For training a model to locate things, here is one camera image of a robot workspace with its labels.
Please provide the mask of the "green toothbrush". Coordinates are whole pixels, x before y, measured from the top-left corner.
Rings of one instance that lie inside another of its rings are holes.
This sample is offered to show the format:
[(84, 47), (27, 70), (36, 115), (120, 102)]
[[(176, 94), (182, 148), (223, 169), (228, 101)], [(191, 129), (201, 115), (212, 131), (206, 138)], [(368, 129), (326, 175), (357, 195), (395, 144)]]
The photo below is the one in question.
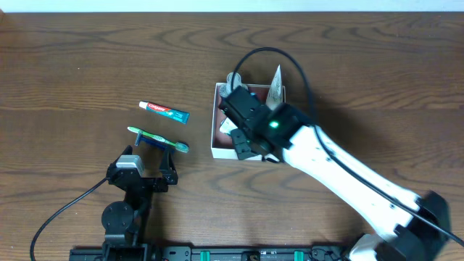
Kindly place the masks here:
[(140, 128), (133, 127), (133, 126), (129, 126), (128, 130), (130, 132), (133, 132), (133, 133), (141, 134), (145, 138), (150, 138), (150, 139), (152, 139), (154, 141), (158, 141), (158, 142), (160, 142), (162, 144), (167, 144), (167, 145), (173, 146), (176, 150), (178, 150), (180, 152), (187, 153), (189, 151), (189, 146), (187, 144), (185, 144), (185, 143), (172, 142), (172, 141), (169, 141), (169, 140), (167, 140), (166, 138), (164, 138), (162, 136), (146, 132), (145, 130), (142, 130)]

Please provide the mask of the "green white soap box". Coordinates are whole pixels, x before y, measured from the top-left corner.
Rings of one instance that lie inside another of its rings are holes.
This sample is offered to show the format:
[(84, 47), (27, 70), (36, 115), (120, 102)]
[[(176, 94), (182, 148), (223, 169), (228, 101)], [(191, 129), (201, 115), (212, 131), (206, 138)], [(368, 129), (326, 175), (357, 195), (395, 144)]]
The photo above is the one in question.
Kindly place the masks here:
[(219, 131), (225, 135), (230, 135), (231, 131), (237, 129), (237, 126), (227, 117), (220, 124)]

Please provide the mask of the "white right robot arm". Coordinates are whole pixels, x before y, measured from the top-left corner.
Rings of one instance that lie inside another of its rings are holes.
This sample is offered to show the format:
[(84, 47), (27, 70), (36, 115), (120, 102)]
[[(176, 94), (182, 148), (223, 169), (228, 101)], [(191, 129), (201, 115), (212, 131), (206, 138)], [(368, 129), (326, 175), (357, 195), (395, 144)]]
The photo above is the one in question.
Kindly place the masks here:
[(335, 144), (315, 121), (289, 104), (222, 103), (236, 125), (231, 136), (240, 160), (252, 152), (301, 170), (321, 182), (373, 228), (340, 260), (434, 260), (452, 239), (447, 202), (424, 197), (371, 170)]

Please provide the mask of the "white shampoo tube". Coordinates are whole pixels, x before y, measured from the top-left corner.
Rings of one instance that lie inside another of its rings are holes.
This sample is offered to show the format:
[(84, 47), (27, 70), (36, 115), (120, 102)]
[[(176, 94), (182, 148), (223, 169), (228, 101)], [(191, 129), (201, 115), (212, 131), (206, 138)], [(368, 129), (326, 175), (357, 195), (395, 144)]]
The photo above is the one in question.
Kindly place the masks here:
[(270, 84), (268, 90), (268, 95), (266, 98), (265, 104), (271, 109), (274, 110), (283, 102), (283, 88), (282, 88), (282, 79), (281, 79), (281, 66), (279, 65), (276, 69), (273, 80)]

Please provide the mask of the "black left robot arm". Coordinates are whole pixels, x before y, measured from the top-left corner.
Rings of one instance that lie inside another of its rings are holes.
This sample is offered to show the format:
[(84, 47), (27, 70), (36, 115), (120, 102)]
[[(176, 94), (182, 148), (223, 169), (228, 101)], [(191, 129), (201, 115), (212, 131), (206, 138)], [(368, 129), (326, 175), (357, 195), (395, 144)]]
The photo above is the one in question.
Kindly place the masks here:
[(178, 183), (172, 149), (163, 151), (159, 171), (160, 177), (143, 177), (144, 164), (133, 154), (132, 146), (127, 146), (107, 168), (108, 183), (123, 190), (125, 197), (108, 205), (101, 215), (105, 229), (103, 260), (158, 259), (159, 250), (144, 243), (143, 237), (153, 194), (165, 193)]

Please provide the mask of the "blue razor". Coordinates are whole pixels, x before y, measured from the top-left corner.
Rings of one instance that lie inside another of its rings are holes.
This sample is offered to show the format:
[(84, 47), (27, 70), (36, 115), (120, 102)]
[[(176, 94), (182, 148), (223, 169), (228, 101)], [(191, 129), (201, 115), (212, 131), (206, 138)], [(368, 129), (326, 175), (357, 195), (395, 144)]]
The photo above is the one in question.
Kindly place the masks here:
[(138, 132), (135, 140), (135, 146), (139, 146), (142, 142), (149, 144), (151, 146), (155, 146), (161, 150), (166, 150), (167, 146), (163, 143), (160, 143), (158, 141), (155, 141), (153, 139), (147, 138), (142, 134), (142, 132)]

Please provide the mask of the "blue pump soap bottle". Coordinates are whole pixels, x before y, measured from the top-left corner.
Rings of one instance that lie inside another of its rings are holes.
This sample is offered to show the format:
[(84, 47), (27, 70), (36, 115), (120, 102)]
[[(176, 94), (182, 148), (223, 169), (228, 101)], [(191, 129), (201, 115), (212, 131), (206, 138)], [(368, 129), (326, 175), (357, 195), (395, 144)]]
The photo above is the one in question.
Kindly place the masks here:
[(241, 81), (241, 76), (238, 73), (230, 72), (226, 77), (225, 83), (219, 83), (219, 95), (222, 98), (226, 98), (229, 96), (233, 90), (237, 87), (242, 87), (244, 89), (248, 89), (248, 86)]

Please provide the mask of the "Colgate toothpaste tube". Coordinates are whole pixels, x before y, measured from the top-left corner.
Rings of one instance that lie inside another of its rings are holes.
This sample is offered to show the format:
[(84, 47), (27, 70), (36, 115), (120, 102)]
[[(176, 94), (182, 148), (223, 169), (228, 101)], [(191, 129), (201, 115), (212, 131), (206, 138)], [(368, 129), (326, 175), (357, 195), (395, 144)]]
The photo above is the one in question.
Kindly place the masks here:
[(171, 120), (180, 122), (182, 124), (186, 124), (189, 120), (190, 114), (188, 112), (183, 112), (169, 107), (164, 107), (162, 105), (154, 104), (148, 101), (140, 101), (138, 105), (142, 109), (156, 113), (163, 117), (167, 117)]

